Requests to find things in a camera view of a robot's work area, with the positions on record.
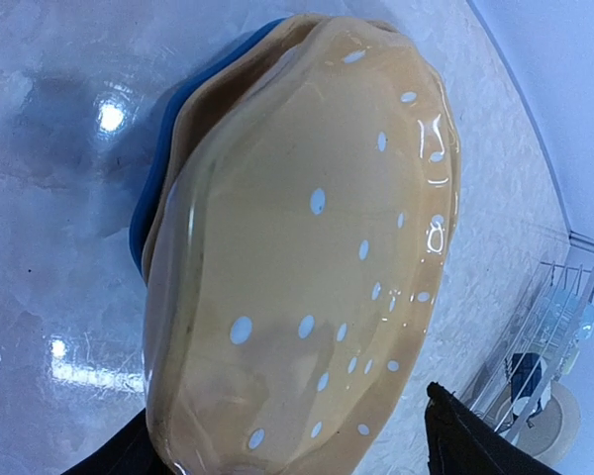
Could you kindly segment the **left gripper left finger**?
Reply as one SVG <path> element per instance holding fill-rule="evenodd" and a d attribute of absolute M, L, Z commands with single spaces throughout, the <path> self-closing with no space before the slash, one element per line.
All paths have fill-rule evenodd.
<path fill-rule="evenodd" d="M 68 475 L 171 475 L 149 439 L 146 410 L 136 414 Z"/>

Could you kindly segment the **beige plate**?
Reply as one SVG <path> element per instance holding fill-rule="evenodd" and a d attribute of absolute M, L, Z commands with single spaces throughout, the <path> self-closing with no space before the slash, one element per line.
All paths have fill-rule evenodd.
<path fill-rule="evenodd" d="M 521 411 L 529 402 L 526 391 L 520 394 L 519 400 L 513 401 L 511 396 L 512 388 L 507 386 L 486 417 L 486 423 L 503 437 L 508 435 L 513 423 L 521 419 Z M 512 444 L 552 467 L 567 455 L 580 426 L 581 413 L 576 398 L 565 386 L 551 381 Z"/>

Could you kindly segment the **yellow polka dot plate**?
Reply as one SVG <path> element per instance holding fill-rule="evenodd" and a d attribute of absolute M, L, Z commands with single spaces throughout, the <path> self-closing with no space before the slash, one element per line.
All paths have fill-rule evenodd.
<path fill-rule="evenodd" d="M 173 128 L 165 180 L 143 251 L 143 272 L 148 267 L 144 261 L 153 252 L 164 202 L 194 148 L 280 57 L 302 43 L 310 31 L 327 18 L 320 14 L 286 17 L 256 46 L 204 83 L 185 101 Z"/>

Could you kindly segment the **light blue cup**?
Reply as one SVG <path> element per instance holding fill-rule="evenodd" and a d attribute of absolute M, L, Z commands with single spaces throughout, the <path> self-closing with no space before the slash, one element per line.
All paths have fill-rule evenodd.
<path fill-rule="evenodd" d="M 575 334 L 577 340 L 589 339 L 594 331 L 594 305 L 588 303 L 579 320 L 579 327 Z"/>

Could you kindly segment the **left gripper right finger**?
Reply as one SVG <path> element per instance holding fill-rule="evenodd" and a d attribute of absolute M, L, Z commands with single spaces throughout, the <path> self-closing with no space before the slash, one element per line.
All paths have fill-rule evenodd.
<path fill-rule="evenodd" d="M 427 387 L 425 411 L 432 474 L 553 474 L 496 432 L 438 383 Z"/>

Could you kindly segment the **blue polka dot plate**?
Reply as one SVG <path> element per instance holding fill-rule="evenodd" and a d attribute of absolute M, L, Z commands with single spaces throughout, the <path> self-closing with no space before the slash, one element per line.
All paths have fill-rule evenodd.
<path fill-rule="evenodd" d="M 183 104 L 204 83 L 245 55 L 284 20 L 286 17 L 266 23 L 245 36 L 245 39 L 236 47 L 229 48 L 227 53 L 222 54 L 205 69 L 174 87 L 173 95 L 168 100 L 162 115 L 153 160 L 129 226 L 130 254 L 140 275 L 143 275 L 143 251 L 156 214 L 169 163 L 174 124 Z"/>

